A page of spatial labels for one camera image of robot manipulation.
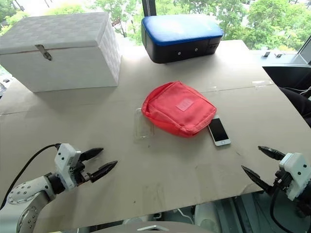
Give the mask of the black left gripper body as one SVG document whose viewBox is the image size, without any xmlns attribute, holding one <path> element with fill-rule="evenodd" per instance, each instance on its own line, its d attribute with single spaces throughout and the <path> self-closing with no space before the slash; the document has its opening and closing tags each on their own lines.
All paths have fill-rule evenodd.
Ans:
<svg viewBox="0 0 311 233">
<path fill-rule="evenodd" d="M 78 154 L 73 157 L 72 162 L 69 166 L 70 178 L 75 186 L 79 186 L 87 181 L 92 180 L 90 173 L 84 171 L 84 161 L 91 159 L 93 156 L 89 154 Z"/>
</svg>

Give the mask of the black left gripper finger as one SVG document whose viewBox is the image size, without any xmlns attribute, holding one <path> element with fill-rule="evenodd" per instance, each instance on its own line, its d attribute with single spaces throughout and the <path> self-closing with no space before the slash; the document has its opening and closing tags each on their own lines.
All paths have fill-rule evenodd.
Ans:
<svg viewBox="0 0 311 233">
<path fill-rule="evenodd" d="M 95 156 L 97 156 L 98 154 L 100 154 L 103 150 L 104 150 L 104 148 L 89 149 L 89 150 L 81 153 L 80 161 L 83 162 L 83 161 L 90 160 L 90 159 L 94 158 Z"/>
<path fill-rule="evenodd" d="M 89 180 L 94 183 L 97 180 L 99 180 L 100 178 L 102 178 L 103 176 L 105 176 L 106 174 L 108 174 L 118 163 L 118 161 L 112 161 L 109 162 L 103 166 L 101 166 L 100 168 L 98 168 L 97 171 L 95 171 L 94 173 L 89 174 Z"/>
</svg>

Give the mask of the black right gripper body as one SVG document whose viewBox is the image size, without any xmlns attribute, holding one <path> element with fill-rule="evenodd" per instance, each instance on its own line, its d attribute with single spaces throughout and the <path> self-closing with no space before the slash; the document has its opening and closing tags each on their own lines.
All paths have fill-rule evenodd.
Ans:
<svg viewBox="0 0 311 233">
<path fill-rule="evenodd" d="M 273 194 L 276 191 L 282 191 L 286 193 L 288 187 L 290 186 L 293 180 L 291 174 L 283 169 L 280 169 L 275 173 L 275 176 L 276 178 L 273 186 Z"/>
</svg>

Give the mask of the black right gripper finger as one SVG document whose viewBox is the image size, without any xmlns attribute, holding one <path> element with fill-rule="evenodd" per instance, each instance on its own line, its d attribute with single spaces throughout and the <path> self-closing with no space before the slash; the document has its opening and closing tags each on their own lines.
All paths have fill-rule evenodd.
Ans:
<svg viewBox="0 0 311 233">
<path fill-rule="evenodd" d="M 267 146 L 258 146 L 258 149 L 261 152 L 263 152 L 265 155 L 267 155 L 268 157 L 275 159 L 277 161 L 281 161 L 286 155 L 276 149 L 273 149 Z"/>
<path fill-rule="evenodd" d="M 260 176 L 255 173 L 253 170 L 241 165 L 242 169 L 246 173 L 246 175 L 257 185 L 259 186 L 264 192 L 266 192 L 268 195 L 272 195 L 275 191 L 275 188 L 270 186 L 268 183 L 263 181 Z"/>
</svg>

